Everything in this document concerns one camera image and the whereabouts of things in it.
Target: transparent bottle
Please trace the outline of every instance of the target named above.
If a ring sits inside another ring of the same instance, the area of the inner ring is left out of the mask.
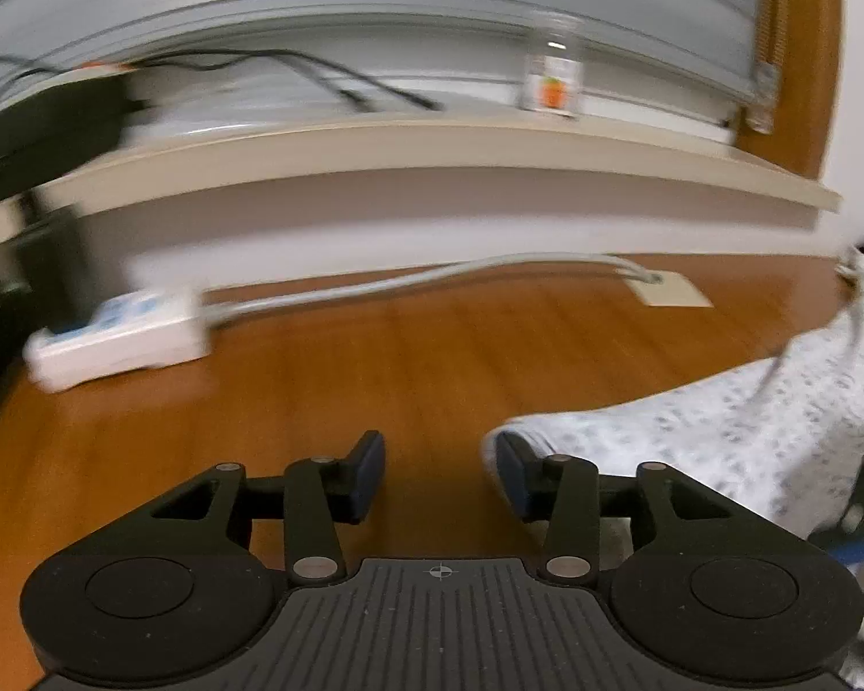
[[[532,15],[521,107],[567,117],[579,113],[583,22],[565,13]]]

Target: white cable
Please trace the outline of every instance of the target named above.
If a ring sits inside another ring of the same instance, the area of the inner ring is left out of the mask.
[[[209,325],[217,326],[225,324],[240,317],[252,314],[262,314],[266,311],[284,309],[287,306],[303,306],[304,304],[319,304],[325,301],[338,301],[343,298],[362,297],[363,295],[379,294],[385,291],[393,291],[408,286],[420,286],[422,283],[433,283],[453,278],[456,275],[464,275],[468,272],[477,272],[480,269],[502,267],[503,265],[516,265],[524,263],[591,263],[612,265],[620,268],[618,274],[623,277],[634,278],[646,283],[656,283],[659,276],[641,267],[631,260],[621,257],[611,257],[604,254],[576,254],[572,252],[531,252],[528,254],[504,254],[498,257],[487,257],[482,260],[470,260],[467,263],[457,263],[425,269],[423,272],[414,272],[409,275],[398,275],[393,278],[384,278],[371,283],[357,283],[356,286],[339,286],[337,288],[324,288],[319,291],[305,291],[300,294],[277,295],[270,298],[257,298],[252,301],[241,301],[237,303],[212,304],[205,306],[204,318]]]

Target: black robotic gripper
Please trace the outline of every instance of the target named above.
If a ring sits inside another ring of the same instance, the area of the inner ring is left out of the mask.
[[[495,444],[515,513],[549,522],[541,556],[367,558],[348,574],[334,522],[369,511],[379,433],[282,477],[226,462],[33,572],[20,610],[38,688],[846,688],[862,593],[818,548],[659,462],[614,477],[512,434]],[[604,571],[602,517],[629,518],[634,546]],[[285,571],[249,552],[254,519],[283,519]]]

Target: white wall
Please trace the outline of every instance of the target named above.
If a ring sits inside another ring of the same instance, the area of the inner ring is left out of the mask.
[[[840,214],[599,174],[412,170],[205,191],[93,216],[114,289],[225,286],[507,251],[834,254],[864,234],[864,0],[846,0],[824,181]]]

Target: wood surface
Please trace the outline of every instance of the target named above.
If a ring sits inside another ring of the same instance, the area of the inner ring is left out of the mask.
[[[819,179],[835,111],[842,0],[789,0],[788,45],[775,131],[742,120],[736,147],[807,179]]]
[[[17,612],[29,572],[217,462],[277,474],[302,457],[341,455],[377,428],[386,481],[364,525],[339,527],[351,561],[527,553],[530,536],[481,466],[487,431],[773,355],[848,298],[830,260],[635,259],[687,274],[715,308],[651,309],[607,268],[532,265],[237,323],[202,361],[58,395],[20,378],[0,410],[0,691],[39,678]],[[257,523],[253,551],[281,567],[281,525]]]

